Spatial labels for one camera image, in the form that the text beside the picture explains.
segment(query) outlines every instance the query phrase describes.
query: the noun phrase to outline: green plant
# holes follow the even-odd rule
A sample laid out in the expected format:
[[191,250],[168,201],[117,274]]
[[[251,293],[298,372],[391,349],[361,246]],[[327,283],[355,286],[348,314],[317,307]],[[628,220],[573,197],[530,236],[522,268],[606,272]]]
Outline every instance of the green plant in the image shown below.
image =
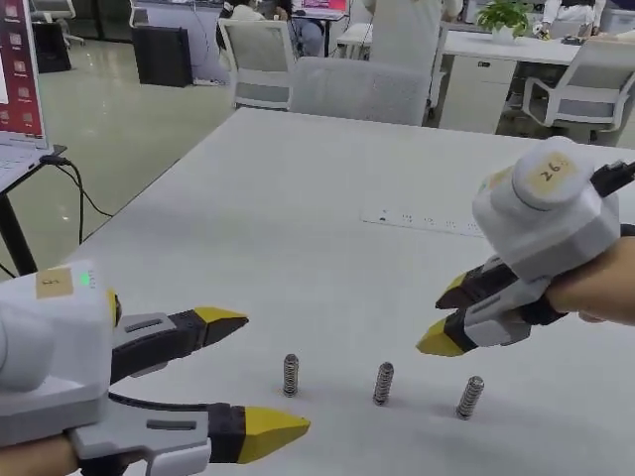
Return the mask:
[[520,2],[494,0],[480,10],[476,23],[489,32],[509,27],[514,30],[516,38],[529,29],[528,11],[529,7]]

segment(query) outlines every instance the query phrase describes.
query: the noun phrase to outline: potted plant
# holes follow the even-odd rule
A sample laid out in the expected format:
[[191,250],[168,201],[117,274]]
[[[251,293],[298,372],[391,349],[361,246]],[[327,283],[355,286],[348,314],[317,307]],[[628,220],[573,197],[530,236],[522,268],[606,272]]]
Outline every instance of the potted plant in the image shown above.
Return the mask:
[[493,42],[510,45],[529,29],[528,10],[520,2],[493,0],[478,12],[476,23],[492,33]]

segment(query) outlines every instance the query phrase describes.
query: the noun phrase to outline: compression spring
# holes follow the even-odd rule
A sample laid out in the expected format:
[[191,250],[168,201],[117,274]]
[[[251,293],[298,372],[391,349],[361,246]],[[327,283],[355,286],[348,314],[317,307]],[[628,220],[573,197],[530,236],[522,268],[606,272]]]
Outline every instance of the compression spring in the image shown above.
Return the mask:
[[375,392],[373,393],[373,402],[375,405],[382,406],[388,402],[390,394],[390,386],[393,383],[393,375],[395,368],[390,362],[384,362],[379,366],[377,374],[377,383],[375,384]]
[[480,394],[483,393],[485,382],[478,376],[471,377],[467,381],[463,395],[456,407],[456,416],[460,419],[470,419],[474,413],[474,408],[478,402]]
[[300,360],[296,354],[289,354],[285,357],[285,385],[283,393],[286,397],[293,397],[298,392],[298,369]]

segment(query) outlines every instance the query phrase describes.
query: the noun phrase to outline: yellow fingertip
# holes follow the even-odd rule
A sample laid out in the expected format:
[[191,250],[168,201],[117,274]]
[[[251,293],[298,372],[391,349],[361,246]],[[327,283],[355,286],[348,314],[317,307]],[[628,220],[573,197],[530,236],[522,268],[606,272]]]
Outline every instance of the yellow fingertip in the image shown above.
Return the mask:
[[428,329],[426,335],[417,344],[417,348],[424,354],[443,355],[444,357],[457,357],[465,353],[445,334],[445,319]]
[[467,275],[467,273],[463,273],[462,275],[457,276],[456,278],[454,278],[452,280],[452,282],[449,284],[449,286],[447,288],[445,288],[445,293],[447,293],[449,290],[451,290],[452,288],[457,288],[458,286],[460,286],[460,284],[463,282],[463,280],[465,279],[465,276]]
[[108,304],[110,304],[110,313],[112,314],[112,326],[116,327],[119,322],[117,321],[117,298],[115,297],[115,291],[112,288],[108,288],[106,295],[108,296]]
[[259,407],[245,408],[245,441],[238,464],[263,458],[303,436],[311,422],[307,419]]
[[195,307],[194,312],[206,323],[215,322],[220,319],[245,318],[246,314],[234,312],[233,310],[221,309],[219,307]]

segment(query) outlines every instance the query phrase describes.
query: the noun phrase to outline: label sticker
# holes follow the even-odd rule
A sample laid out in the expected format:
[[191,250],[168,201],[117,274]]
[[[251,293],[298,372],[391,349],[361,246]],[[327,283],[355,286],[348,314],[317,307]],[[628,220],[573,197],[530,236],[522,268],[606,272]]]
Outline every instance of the label sticker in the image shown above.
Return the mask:
[[36,298],[59,298],[72,295],[70,268],[41,271],[36,274]]
[[494,188],[496,185],[501,183],[503,179],[505,179],[509,175],[510,172],[512,172],[512,169],[513,169],[512,167],[508,167],[507,169],[503,169],[502,171],[499,171],[496,174],[492,174],[491,176],[488,176],[483,181],[480,188],[478,189],[478,193],[481,193],[482,191],[486,189],[491,190],[492,188]]
[[549,195],[575,172],[575,164],[565,154],[552,152],[527,175],[527,184],[536,195]]

